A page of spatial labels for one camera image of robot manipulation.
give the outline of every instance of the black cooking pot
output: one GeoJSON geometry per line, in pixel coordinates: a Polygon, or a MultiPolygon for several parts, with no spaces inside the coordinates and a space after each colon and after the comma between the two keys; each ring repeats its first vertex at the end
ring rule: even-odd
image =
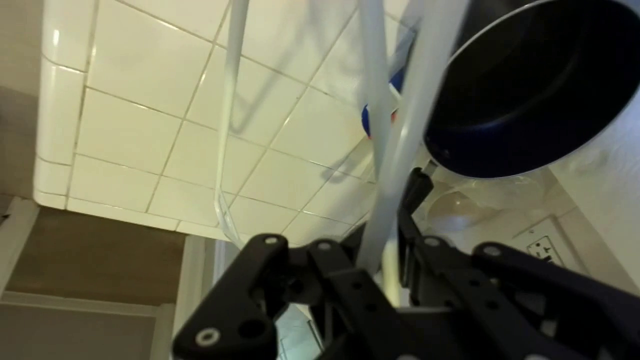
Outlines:
{"type": "Polygon", "coordinates": [[[424,143],[463,177],[526,173],[593,139],[638,83],[640,20],[624,4],[474,0],[424,143]]]}

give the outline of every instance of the silver bolt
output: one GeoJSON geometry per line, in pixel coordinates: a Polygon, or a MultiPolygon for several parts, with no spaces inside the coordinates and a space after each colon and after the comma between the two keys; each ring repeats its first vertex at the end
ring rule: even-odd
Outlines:
{"type": "Polygon", "coordinates": [[[546,359],[542,355],[528,355],[528,357],[523,357],[523,360],[550,360],[550,359],[546,359]]]}
{"type": "Polygon", "coordinates": [[[485,246],[485,248],[484,248],[484,254],[498,258],[498,257],[502,254],[502,251],[495,248],[495,246],[485,246]]]}
{"type": "Polygon", "coordinates": [[[210,349],[210,346],[213,346],[217,341],[219,341],[217,329],[204,329],[204,330],[199,330],[197,337],[195,337],[195,344],[197,344],[199,349],[210,349]]]}
{"type": "Polygon", "coordinates": [[[327,252],[327,251],[332,251],[332,245],[320,243],[317,248],[320,248],[322,252],[327,252]]]}
{"type": "Polygon", "coordinates": [[[437,246],[440,246],[440,240],[437,240],[437,238],[424,238],[424,245],[425,245],[425,246],[432,246],[432,248],[437,248],[437,246]]]}

